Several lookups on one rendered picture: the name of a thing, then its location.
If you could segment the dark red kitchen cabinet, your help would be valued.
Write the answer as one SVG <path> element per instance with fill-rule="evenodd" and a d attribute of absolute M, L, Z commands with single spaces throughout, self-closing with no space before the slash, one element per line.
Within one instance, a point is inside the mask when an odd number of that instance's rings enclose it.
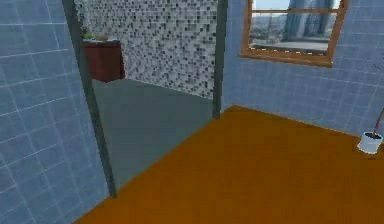
<path fill-rule="evenodd" d="M 83 42 L 90 76 L 101 82 L 124 78 L 124 64 L 119 41 Z"/>

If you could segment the green leafy vegetable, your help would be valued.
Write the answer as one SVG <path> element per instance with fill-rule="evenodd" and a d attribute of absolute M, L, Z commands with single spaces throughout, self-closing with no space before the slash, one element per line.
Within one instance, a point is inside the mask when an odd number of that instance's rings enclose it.
<path fill-rule="evenodd" d="M 86 28 L 81 28 L 81 36 L 83 40 L 93 40 L 95 36 Z"/>

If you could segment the wooden framed window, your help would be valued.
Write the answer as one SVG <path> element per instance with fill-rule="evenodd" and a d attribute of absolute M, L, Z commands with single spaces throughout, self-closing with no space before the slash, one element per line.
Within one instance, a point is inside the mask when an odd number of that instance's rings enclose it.
<path fill-rule="evenodd" d="M 239 56 L 330 67 L 349 0 L 246 0 Z"/>

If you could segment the white brush holder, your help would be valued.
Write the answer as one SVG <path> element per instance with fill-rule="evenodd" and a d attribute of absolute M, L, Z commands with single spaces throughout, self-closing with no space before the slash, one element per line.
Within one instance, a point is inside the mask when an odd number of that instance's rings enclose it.
<path fill-rule="evenodd" d="M 364 132 L 361 135 L 360 142 L 357 147 L 360 151 L 367 154 L 376 154 L 379 146 L 384 141 L 380 134 L 373 134 L 372 132 Z"/>

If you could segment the red handled toilet brush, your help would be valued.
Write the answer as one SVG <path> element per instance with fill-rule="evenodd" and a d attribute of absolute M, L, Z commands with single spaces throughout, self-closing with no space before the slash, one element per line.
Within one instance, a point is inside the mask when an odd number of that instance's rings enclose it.
<path fill-rule="evenodd" d="M 384 107 L 381 109 L 381 112 L 380 112 L 378 118 L 376 119 L 376 123 L 375 123 L 374 129 L 372 131 L 372 137 L 373 138 L 378 137 L 377 131 L 379 129 L 379 125 L 380 125 L 380 122 L 381 122 L 381 119 L 383 116 L 384 116 Z"/>

